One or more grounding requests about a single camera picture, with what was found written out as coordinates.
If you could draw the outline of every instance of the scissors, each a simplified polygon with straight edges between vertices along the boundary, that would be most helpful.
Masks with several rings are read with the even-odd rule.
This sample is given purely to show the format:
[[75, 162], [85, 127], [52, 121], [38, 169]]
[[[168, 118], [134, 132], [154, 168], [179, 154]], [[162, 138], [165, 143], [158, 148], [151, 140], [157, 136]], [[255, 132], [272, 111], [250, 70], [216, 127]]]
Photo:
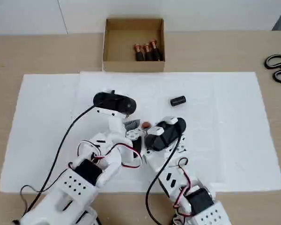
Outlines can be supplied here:
[[[281, 62], [276, 63], [276, 64], [270, 64], [270, 60], [272, 59], [281, 59], [281, 54], [275, 54], [275, 55], [271, 55], [269, 56], [265, 61], [264, 61], [264, 66], [267, 69], [281, 69]], [[273, 79], [276, 82], [281, 83], [281, 78], [279, 78], [279, 76], [281, 75], [281, 70], [278, 70], [276, 72], [273, 73]]]

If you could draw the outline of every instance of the styrofoam sheet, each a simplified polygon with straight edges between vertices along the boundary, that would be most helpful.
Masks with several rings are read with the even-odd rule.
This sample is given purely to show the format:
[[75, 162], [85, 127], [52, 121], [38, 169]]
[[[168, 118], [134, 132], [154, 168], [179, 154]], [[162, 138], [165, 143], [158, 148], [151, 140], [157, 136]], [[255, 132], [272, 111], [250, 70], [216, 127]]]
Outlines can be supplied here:
[[[55, 91], [45, 91], [48, 84]], [[280, 168], [254, 73], [82, 72], [24, 77], [0, 190], [18, 192], [24, 184], [40, 187], [67, 126], [104, 89], [136, 100], [137, 110], [129, 119], [154, 124], [167, 115], [183, 117], [187, 123], [189, 169], [211, 182], [216, 191], [281, 189]], [[186, 96], [187, 104], [171, 107], [169, 99], [181, 95]], [[46, 113], [36, 108], [44, 108]], [[48, 124], [48, 115], [55, 121]], [[17, 124], [24, 124], [25, 129]], [[94, 112], [79, 121], [65, 141], [52, 179], [73, 160], [80, 140], [106, 128], [106, 116]], [[153, 178], [153, 174], [146, 174], [150, 174], [146, 165], [139, 170], [123, 168], [102, 191], [145, 192]], [[153, 191], [162, 190], [156, 185]]]

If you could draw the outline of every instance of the white wall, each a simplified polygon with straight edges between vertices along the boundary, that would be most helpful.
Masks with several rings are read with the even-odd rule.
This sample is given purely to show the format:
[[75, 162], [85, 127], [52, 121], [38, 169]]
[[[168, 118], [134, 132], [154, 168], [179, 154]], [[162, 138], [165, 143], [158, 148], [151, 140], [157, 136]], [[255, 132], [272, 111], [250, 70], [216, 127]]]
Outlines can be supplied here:
[[114, 15], [163, 17], [167, 31], [271, 30], [281, 0], [0, 0], [0, 34], [102, 32]]

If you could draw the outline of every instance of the open cardboard box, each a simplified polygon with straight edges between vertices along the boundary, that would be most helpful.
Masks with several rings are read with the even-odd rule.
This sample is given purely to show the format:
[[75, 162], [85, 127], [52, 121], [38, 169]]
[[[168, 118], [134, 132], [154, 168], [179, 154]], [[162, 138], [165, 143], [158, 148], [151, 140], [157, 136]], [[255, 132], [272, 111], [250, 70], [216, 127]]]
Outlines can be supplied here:
[[[103, 68], [109, 72], [163, 72], [163, 19], [109, 18], [104, 35]], [[163, 61], [136, 61], [134, 45], [157, 40]]]

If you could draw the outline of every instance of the wooden table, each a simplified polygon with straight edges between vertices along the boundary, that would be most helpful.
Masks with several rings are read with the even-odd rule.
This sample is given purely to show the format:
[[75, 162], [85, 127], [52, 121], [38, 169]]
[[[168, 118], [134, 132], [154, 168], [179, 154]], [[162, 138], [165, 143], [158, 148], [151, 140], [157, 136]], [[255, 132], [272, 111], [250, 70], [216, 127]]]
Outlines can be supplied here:
[[[281, 84], [262, 64], [270, 54], [281, 53], [281, 31], [175, 32], [166, 34], [165, 43], [166, 71], [257, 72], [281, 166]], [[101, 70], [102, 46], [102, 34], [0, 36], [0, 172], [22, 76]], [[281, 225], [281, 191], [218, 198], [234, 225]], [[156, 217], [168, 224], [173, 211], [165, 195], [153, 195], [150, 202]], [[102, 194], [93, 206], [103, 225], [154, 224], [143, 194]], [[19, 218], [22, 210], [19, 196], [0, 193], [0, 225]]]

